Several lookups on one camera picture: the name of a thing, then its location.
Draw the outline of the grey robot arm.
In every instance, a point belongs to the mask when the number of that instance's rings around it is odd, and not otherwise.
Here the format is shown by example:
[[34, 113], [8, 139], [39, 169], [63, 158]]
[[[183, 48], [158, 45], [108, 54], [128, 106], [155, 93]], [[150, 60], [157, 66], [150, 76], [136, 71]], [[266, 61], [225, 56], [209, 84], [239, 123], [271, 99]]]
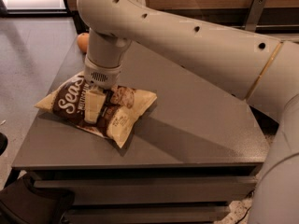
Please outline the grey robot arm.
[[299, 224], [298, 44], [153, 10], [145, 0], [77, 0], [77, 8], [90, 28], [90, 84], [111, 88], [135, 41], [278, 122], [248, 224]]

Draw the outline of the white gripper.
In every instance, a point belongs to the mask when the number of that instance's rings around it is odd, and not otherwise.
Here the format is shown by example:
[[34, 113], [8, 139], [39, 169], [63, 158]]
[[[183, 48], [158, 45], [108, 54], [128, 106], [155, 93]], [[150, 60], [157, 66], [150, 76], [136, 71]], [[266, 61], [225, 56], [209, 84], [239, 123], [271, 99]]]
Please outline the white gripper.
[[97, 122], [102, 106], [107, 98], [104, 90], [109, 90], [117, 83], [120, 73], [121, 66], [113, 68], [102, 67], [94, 64], [88, 57], [85, 57], [85, 80], [91, 86], [98, 86], [92, 87], [85, 93], [84, 120], [86, 122], [90, 124]]

